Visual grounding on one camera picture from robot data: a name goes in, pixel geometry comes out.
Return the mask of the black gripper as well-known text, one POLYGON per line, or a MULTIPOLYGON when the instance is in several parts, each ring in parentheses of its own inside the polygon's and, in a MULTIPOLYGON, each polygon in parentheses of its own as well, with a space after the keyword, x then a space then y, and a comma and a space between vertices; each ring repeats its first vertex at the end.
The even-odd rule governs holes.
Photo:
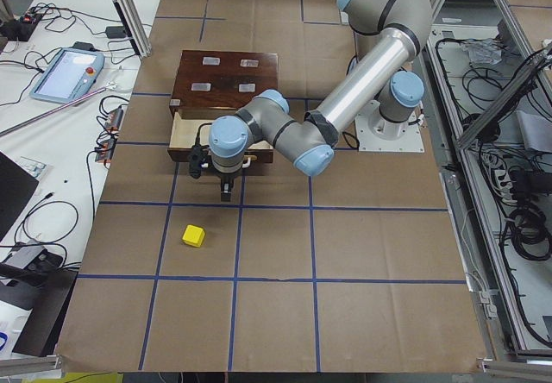
POLYGON ((239 173, 218 173, 217 176, 220 179, 221 201, 229 203, 232 198, 231 192, 234 187, 234 180, 239 176, 239 173))

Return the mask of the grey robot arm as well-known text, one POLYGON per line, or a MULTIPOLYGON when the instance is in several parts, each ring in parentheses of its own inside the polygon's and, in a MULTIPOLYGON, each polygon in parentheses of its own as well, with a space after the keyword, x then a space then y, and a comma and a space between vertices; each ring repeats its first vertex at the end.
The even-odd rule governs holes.
POLYGON ((221 199, 228 202, 249 147, 266 141, 300 172, 317 176, 329 165, 340 133, 362 107, 388 84, 401 66, 414 60, 429 38, 430 0, 337 0, 348 24, 360 35, 379 40, 346 78, 308 111, 303 122, 289 114, 276 90, 253 97, 235 114, 210 126, 210 168, 220 179, 221 199))

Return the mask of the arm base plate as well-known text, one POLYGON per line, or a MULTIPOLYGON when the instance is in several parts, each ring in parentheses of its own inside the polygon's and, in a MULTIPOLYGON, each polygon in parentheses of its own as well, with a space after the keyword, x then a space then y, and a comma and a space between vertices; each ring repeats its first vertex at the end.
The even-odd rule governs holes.
POLYGON ((348 14, 343 11, 340 12, 340 23, 341 25, 349 25, 348 14))
POLYGON ((406 122, 388 122, 380 114, 380 103, 370 101, 357 114, 354 120, 359 151, 373 153, 414 153, 422 154, 425 149, 420 126, 414 122, 412 110, 406 122))

